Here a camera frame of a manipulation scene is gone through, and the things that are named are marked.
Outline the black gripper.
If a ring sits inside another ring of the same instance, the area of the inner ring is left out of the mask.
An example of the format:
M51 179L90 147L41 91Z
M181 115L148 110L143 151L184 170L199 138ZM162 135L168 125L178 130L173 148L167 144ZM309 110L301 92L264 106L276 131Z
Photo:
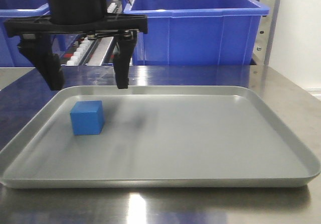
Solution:
M118 52L113 58L118 89L129 85L129 65L137 32L148 32L146 15L114 14L107 0L47 0L50 14L10 18L4 22L9 37L20 36L19 52L39 71L50 90L61 90L64 75L60 58L52 52L49 34L86 34L90 38L115 36Z

